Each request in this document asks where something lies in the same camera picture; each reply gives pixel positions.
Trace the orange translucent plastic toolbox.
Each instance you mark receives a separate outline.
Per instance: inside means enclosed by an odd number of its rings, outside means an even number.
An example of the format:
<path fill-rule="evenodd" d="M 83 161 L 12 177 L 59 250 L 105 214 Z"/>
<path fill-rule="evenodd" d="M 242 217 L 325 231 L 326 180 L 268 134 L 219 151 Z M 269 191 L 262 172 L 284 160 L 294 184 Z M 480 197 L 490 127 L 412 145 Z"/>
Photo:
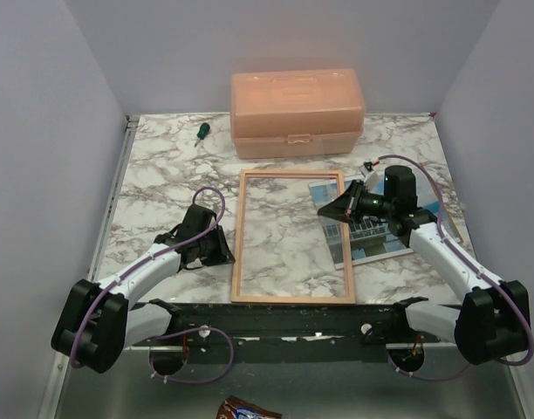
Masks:
<path fill-rule="evenodd" d="M 244 160 L 349 154 L 366 102 L 353 69 L 238 73 L 230 135 Z"/>

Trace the aluminium extrusion rail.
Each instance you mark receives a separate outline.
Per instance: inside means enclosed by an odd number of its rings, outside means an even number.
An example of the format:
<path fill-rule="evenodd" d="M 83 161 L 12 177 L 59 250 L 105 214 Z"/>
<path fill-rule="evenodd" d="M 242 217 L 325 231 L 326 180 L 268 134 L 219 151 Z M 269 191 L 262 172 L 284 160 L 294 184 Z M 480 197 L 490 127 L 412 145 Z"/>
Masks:
<path fill-rule="evenodd" d="M 120 157 L 116 166 L 109 196 L 107 198 L 106 207 L 102 222 L 99 228 L 97 242 L 92 254 L 89 270 L 84 276 L 84 279 L 93 282 L 98 277 L 100 264 L 104 257 L 106 250 L 107 239 L 111 230 L 114 212 L 117 207 L 117 202 L 120 196 L 121 186 L 123 184 L 127 164 L 134 144 L 134 137 L 139 126 L 139 115 L 128 115 L 127 126 L 124 138 L 121 144 Z M 58 409 L 58 402 L 62 387 L 65 382 L 65 377 L 68 371 L 69 358 L 61 353 L 56 352 L 51 372 L 46 383 L 44 396 L 38 411 L 38 418 L 54 418 Z"/>

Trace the building photo print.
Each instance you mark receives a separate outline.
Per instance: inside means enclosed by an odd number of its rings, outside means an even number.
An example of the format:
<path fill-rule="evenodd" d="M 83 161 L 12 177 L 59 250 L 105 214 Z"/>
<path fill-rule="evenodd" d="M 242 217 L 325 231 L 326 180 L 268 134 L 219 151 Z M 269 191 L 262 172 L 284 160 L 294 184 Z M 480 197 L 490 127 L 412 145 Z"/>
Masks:
<path fill-rule="evenodd" d="M 413 170 L 416 178 L 418 203 L 434 215 L 439 213 L 440 203 L 426 176 L 418 169 Z M 309 185 L 314 207 L 318 210 L 338 196 L 335 181 L 313 182 Z M 337 270 L 344 268 L 344 257 L 339 224 L 327 217 L 319 219 L 332 261 Z M 385 258 L 394 258 L 412 251 L 395 236 L 384 222 L 369 218 L 349 227 L 349 241 L 354 265 L 367 264 Z"/>

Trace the pink wooden picture frame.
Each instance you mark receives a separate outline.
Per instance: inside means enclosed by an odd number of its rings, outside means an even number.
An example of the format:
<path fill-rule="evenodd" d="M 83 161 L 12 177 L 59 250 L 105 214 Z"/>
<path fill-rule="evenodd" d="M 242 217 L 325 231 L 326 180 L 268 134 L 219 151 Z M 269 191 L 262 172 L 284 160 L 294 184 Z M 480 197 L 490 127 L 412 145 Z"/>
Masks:
<path fill-rule="evenodd" d="M 241 279 L 243 268 L 243 234 L 245 227 L 246 189 L 247 181 L 257 179 L 302 179 L 302 180 L 334 180 L 337 191 L 342 194 L 345 191 L 344 173 L 342 170 L 322 169 L 243 169 L 240 174 L 240 191 L 238 195 L 236 240 L 234 255 L 236 262 L 233 265 L 230 299 L 232 303 L 248 305 L 354 305 L 356 303 L 355 283 L 352 265 L 352 253 L 350 247 L 350 234 L 348 228 L 341 224 L 341 243 L 344 258 L 344 297 L 279 297 L 279 296 L 250 296 L 241 294 Z"/>

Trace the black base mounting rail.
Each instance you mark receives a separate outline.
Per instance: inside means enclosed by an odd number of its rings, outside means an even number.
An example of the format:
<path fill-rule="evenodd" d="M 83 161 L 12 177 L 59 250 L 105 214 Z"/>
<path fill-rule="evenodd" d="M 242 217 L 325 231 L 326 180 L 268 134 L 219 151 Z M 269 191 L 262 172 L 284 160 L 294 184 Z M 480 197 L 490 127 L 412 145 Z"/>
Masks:
<path fill-rule="evenodd" d="M 393 305 L 178 304 L 187 338 L 146 339 L 137 348 L 185 349 L 192 364 L 384 362 L 386 347 L 411 347 L 417 333 Z"/>

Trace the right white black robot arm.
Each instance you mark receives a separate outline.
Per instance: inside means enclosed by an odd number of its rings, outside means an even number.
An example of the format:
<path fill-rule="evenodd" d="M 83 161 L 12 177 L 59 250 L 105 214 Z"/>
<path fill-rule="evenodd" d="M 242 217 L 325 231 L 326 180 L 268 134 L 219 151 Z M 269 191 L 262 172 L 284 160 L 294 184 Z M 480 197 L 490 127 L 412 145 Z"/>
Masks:
<path fill-rule="evenodd" d="M 534 354 L 529 295 L 517 280 L 504 281 L 471 257 L 442 226 L 442 215 L 418 203 L 413 170 L 404 165 L 385 169 L 382 194 L 374 194 L 353 180 L 335 200 L 318 210 L 320 216 L 356 224 L 365 218 L 387 224 L 404 246 L 429 263 L 461 302 L 458 309 L 424 298 L 403 300 L 399 314 L 389 320 L 389 331 L 407 342 L 419 332 L 456 344 L 471 365 L 505 362 L 523 354 L 525 364 Z"/>

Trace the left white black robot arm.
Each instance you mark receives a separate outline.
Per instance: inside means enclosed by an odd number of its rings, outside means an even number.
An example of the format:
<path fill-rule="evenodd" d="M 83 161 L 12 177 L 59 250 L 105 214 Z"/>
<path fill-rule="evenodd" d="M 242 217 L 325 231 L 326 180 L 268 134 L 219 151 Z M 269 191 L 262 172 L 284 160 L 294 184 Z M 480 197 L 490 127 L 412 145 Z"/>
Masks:
<path fill-rule="evenodd" d="M 181 323 L 175 309 L 141 298 L 166 278 L 187 270 L 194 262 L 204 267 L 235 261 L 222 216 L 191 204 L 181 223 L 155 237 L 150 248 L 121 271 L 72 286 L 51 337 L 51 348 L 68 356 L 72 367 L 105 373 L 125 347 L 155 337 L 161 344 L 175 343 Z"/>

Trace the green handled screwdriver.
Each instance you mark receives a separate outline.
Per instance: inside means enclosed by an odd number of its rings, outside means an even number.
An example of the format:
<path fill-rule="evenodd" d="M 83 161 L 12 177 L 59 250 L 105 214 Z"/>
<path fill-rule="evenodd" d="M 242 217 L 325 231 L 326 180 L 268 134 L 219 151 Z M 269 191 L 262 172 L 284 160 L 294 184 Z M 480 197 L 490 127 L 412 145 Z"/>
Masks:
<path fill-rule="evenodd" d="M 195 141 L 196 147 L 209 135 L 209 132 L 210 132 L 210 124 L 207 122 L 202 123 L 196 134 L 196 141 Z"/>

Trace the brown snack wrapper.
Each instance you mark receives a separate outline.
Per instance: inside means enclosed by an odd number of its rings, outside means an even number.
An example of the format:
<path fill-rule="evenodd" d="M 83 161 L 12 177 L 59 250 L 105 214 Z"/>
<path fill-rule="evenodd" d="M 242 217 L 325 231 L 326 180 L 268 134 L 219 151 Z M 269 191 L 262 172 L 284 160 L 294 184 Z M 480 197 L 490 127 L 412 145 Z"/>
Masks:
<path fill-rule="evenodd" d="M 277 412 L 260 408 L 233 395 L 226 398 L 217 410 L 216 419 L 280 419 Z"/>

